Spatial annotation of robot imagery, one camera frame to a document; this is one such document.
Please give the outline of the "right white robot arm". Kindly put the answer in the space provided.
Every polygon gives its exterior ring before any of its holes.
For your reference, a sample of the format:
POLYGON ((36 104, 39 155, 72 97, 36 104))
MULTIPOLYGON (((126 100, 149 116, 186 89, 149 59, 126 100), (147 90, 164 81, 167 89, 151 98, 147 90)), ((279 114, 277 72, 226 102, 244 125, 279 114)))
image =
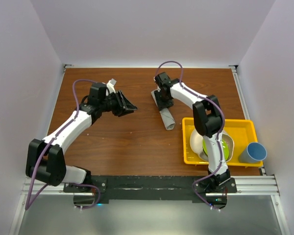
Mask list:
POLYGON ((157 84, 157 89, 152 92, 155 103, 162 117, 168 117, 164 123, 168 124, 172 118, 169 107, 173 106, 174 99, 192 109, 194 127, 205 141, 209 163, 208 175, 199 181, 207 183, 211 191, 220 192, 231 176, 222 146, 225 118, 217 97, 198 93, 179 79, 171 80, 165 72, 156 75, 154 81, 157 84))

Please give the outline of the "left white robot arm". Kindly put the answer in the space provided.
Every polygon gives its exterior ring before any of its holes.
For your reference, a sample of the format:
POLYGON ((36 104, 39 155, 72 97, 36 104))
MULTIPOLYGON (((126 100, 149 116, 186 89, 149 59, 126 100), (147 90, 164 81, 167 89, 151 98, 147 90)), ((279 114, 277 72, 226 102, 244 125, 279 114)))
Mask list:
POLYGON ((33 139, 28 147, 26 176, 50 186, 73 183, 80 192, 92 186, 90 171, 68 166, 64 154, 76 138, 91 127, 104 112, 117 117, 133 113, 137 107, 122 93, 114 89, 114 82, 93 83, 89 94, 77 102, 72 115, 53 133, 42 140, 33 139))

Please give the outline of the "grey cloth napkin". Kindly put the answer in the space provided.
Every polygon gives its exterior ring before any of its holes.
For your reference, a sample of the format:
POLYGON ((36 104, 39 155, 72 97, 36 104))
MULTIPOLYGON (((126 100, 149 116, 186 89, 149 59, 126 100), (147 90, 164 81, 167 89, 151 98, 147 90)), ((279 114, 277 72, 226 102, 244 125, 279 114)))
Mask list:
POLYGON ((164 127, 167 131, 173 130, 175 127, 175 120, 174 120, 174 118, 168 108, 159 109, 159 105, 158 105, 157 99, 156 99, 156 92, 157 92, 157 90, 152 91, 151 96, 152 96, 152 98, 158 108, 158 111, 159 111, 160 116, 162 118, 162 122, 164 124, 164 127))

